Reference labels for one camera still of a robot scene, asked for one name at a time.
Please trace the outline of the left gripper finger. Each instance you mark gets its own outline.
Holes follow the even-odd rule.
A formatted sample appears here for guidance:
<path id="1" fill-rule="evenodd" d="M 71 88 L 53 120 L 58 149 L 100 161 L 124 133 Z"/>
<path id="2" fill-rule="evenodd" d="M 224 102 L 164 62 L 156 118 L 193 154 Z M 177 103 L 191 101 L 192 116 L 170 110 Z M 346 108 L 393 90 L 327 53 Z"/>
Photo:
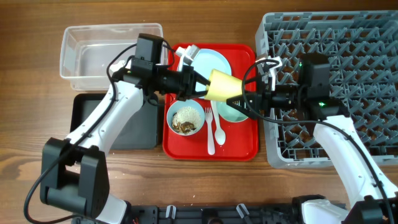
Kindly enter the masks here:
<path id="1" fill-rule="evenodd" d="M 191 93 L 188 94 L 188 99 L 191 100 L 191 99 L 195 99 L 195 98 L 204 98 L 207 93 L 208 93 L 207 90 L 204 90 L 204 91 L 193 90 Z"/>
<path id="2" fill-rule="evenodd" d="M 200 75 L 198 72 L 194 71 L 194 77 L 197 83 L 200 83 L 202 85 L 210 85 L 211 82 L 205 78 L 204 76 Z"/>

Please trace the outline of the mint green bowl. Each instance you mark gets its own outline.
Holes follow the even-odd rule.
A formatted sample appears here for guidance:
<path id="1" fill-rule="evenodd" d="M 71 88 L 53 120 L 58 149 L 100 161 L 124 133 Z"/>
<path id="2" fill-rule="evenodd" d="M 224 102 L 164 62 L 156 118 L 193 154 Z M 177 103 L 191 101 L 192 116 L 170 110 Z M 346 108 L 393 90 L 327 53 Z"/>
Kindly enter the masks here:
<path id="1" fill-rule="evenodd" d="M 225 102 L 217 102 L 216 107 L 219 115 L 230 123 L 240 123 L 248 119 L 246 115 L 228 106 Z"/>

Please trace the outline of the yellow plastic cup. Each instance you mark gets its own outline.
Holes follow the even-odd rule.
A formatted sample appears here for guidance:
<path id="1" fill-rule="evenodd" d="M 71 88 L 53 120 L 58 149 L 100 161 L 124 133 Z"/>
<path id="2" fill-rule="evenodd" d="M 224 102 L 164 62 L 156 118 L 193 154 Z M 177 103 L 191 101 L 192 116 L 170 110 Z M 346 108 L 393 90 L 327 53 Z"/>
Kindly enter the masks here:
<path id="1" fill-rule="evenodd" d="M 226 102 L 227 99 L 242 95 L 242 80 L 227 73 L 213 69 L 206 87 L 206 100 Z"/>

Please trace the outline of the light blue food bowl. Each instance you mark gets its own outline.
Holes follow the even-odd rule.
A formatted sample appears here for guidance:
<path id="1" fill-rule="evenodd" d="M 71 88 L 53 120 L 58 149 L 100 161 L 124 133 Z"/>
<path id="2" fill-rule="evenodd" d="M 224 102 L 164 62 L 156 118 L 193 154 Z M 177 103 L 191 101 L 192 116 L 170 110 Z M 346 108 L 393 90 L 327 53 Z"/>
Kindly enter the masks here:
<path id="1" fill-rule="evenodd" d="M 173 104 L 171 104 L 171 106 L 169 107 L 169 109 L 167 110 L 167 115 L 166 115 L 166 119 L 167 119 L 167 125 L 168 127 L 175 133 L 178 134 L 180 136 L 191 136 L 194 135 L 196 133 L 199 132 L 199 130 L 193 134 L 189 134 L 189 135 L 182 135 L 179 133 L 176 133 L 173 129 L 172 129 L 172 117 L 173 115 L 182 107 L 185 106 L 190 106 L 194 109 L 196 109 L 199 114 L 200 114 L 200 118 L 201 118 L 201 122 L 200 122 L 200 126 L 199 126 L 199 130 L 201 130 L 201 128 L 204 125 L 205 122 L 205 112 L 203 107 L 195 100 L 187 100 L 187 101 L 175 101 Z"/>

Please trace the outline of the rice and meat leftovers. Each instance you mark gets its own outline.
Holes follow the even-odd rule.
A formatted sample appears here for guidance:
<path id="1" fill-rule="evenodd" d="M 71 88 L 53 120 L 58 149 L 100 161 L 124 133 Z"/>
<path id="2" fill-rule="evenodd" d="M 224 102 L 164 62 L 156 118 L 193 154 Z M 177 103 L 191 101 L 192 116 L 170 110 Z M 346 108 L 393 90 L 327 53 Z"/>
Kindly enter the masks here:
<path id="1" fill-rule="evenodd" d="M 200 122 L 199 112 L 190 106 L 185 106 L 173 115 L 172 129 L 176 133 L 189 135 L 199 130 Z"/>

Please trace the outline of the white napkin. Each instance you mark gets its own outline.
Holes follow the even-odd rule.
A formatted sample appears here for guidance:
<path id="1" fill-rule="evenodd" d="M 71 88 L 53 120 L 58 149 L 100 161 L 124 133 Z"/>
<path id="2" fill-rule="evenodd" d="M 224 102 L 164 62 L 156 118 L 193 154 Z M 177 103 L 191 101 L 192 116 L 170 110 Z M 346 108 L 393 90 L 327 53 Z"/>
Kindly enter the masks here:
<path id="1" fill-rule="evenodd" d="M 121 68 L 129 68 L 131 66 L 131 61 L 125 61 L 125 60 L 120 60 L 118 63 L 116 64 L 112 64 L 112 66 L 110 66 L 110 70 L 115 72 L 118 71 Z"/>

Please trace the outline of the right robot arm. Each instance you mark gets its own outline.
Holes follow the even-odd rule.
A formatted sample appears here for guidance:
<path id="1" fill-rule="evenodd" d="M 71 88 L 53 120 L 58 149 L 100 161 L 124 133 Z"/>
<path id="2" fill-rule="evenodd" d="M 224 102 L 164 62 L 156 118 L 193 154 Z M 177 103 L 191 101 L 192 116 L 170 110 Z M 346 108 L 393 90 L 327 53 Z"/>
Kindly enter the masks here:
<path id="1" fill-rule="evenodd" d="M 276 58 L 252 65 L 261 70 L 243 77 L 239 92 L 227 105 L 253 119 L 270 121 L 271 109 L 295 109 L 313 124 L 313 137 L 332 161 L 349 198 L 345 210 L 319 195 L 295 197 L 292 219 L 296 223 L 397 223 L 397 186 L 380 170 L 358 136 L 344 103 L 330 96 L 330 63 L 318 53 L 299 60 L 297 85 L 276 85 L 271 71 Z"/>

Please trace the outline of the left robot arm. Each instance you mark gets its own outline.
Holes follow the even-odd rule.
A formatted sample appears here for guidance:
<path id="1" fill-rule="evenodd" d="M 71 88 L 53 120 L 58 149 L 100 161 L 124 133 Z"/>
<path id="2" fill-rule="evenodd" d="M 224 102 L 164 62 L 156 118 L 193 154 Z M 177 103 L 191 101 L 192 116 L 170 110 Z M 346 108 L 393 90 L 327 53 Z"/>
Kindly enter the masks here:
<path id="1" fill-rule="evenodd" d="M 106 156 L 130 118 L 149 102 L 151 94 L 173 93 L 180 101 L 199 98 L 206 91 L 196 91 L 197 83 L 210 81 L 185 65 L 179 72 L 160 64 L 163 48 L 170 45 L 163 38 L 139 34 L 131 45 L 134 55 L 111 73 L 109 90 L 99 105 L 65 139 L 50 138 L 42 151 L 41 175 L 30 189 L 25 203 L 36 189 L 46 205 L 69 211 L 70 219 L 85 218 L 97 223 L 132 223 L 131 204 L 110 194 Z"/>

